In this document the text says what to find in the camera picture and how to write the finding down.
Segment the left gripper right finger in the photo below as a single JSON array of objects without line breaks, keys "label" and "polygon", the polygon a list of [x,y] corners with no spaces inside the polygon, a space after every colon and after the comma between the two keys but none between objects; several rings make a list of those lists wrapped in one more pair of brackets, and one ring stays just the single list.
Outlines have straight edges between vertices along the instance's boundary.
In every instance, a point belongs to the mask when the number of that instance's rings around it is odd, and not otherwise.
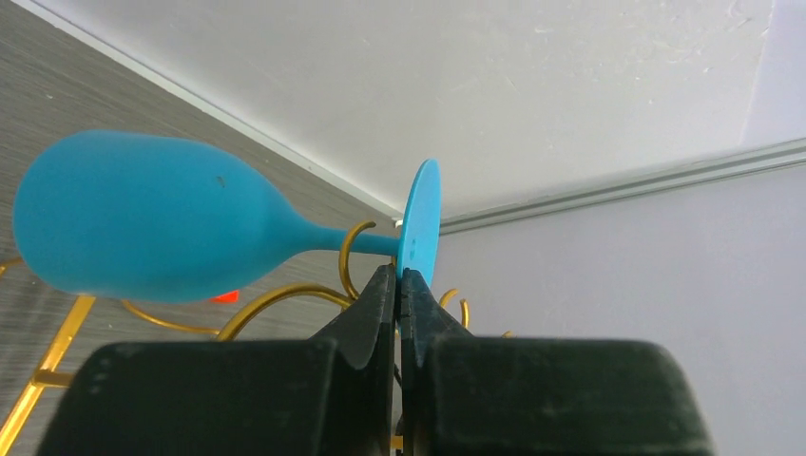
[{"label": "left gripper right finger", "polygon": [[406,455],[711,455],[671,353],[641,340],[476,336],[399,281]]}]

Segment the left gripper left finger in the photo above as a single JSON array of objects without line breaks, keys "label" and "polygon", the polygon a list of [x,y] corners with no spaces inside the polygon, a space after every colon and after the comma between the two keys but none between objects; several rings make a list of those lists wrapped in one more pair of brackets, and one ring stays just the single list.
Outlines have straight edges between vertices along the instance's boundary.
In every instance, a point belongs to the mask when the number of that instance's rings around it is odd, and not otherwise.
[{"label": "left gripper left finger", "polygon": [[396,278],[304,340],[128,342],[75,374],[41,455],[387,455]]}]

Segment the blue back wine glass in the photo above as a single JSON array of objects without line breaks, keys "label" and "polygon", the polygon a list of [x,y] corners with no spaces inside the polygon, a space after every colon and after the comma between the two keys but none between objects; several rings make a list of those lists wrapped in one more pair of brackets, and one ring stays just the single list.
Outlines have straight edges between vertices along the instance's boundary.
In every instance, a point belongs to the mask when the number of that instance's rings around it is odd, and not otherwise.
[{"label": "blue back wine glass", "polygon": [[26,265],[56,290],[162,303],[225,295],[347,238],[216,146],[100,129],[32,162],[12,232]]}]

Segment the red green toy bricks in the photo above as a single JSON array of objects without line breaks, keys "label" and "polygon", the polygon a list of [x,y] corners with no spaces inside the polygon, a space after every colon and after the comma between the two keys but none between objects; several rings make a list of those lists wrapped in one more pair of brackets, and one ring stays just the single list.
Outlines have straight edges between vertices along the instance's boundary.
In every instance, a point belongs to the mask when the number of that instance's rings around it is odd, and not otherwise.
[{"label": "red green toy bricks", "polygon": [[238,302],[239,299],[240,299],[240,291],[235,290],[226,294],[211,297],[209,298],[209,301],[220,304],[230,304]]}]

